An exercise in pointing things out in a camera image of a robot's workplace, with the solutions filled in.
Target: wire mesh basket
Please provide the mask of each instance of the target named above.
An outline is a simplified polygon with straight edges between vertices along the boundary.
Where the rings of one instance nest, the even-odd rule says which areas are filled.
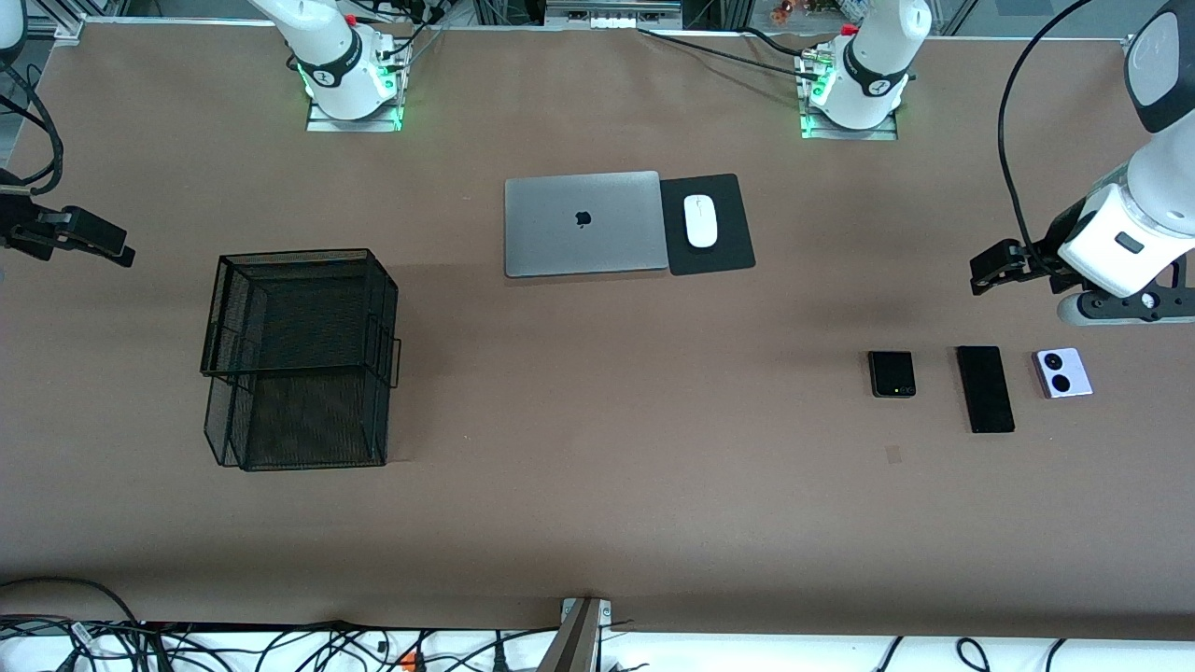
[[[216,462],[386,464],[397,317],[398,287],[369,250],[220,257],[200,366]]]

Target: table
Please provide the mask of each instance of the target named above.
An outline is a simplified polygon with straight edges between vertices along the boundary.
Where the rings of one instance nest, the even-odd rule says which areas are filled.
[[[42,202],[139,256],[0,256],[0,574],[100,579],[147,619],[515,628],[598,593],[643,629],[1185,637],[1191,331],[968,288],[1016,230],[994,139],[1021,48],[930,41],[900,141],[842,143],[801,139],[784,75],[631,31],[454,30],[406,128],[349,135],[302,130],[272,29],[88,26],[42,84],[67,151]],[[1048,43],[1023,75],[1038,233],[1147,138],[1121,63]],[[14,165],[47,152],[26,133]],[[505,178],[641,169],[737,173],[756,268],[503,277]],[[402,291],[391,464],[219,469],[216,257],[353,246]],[[968,433],[952,348],[982,343],[1015,434]],[[1066,346],[1096,395],[1046,401],[1029,353]],[[865,350],[900,348],[918,396],[872,398]]]

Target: laptop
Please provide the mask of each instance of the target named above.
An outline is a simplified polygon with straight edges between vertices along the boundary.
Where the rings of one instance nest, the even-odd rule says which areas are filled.
[[[660,173],[507,181],[507,276],[668,268]]]

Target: computer mouse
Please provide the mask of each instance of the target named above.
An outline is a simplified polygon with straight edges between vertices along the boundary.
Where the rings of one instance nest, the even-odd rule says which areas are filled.
[[[718,242],[718,214],[713,198],[704,194],[685,196],[685,236],[688,244],[705,249]]]

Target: metal stand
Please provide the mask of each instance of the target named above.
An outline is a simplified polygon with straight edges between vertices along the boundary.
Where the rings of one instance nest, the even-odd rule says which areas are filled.
[[[611,624],[609,600],[566,599],[562,616],[564,623],[535,672],[594,672],[598,637]]]

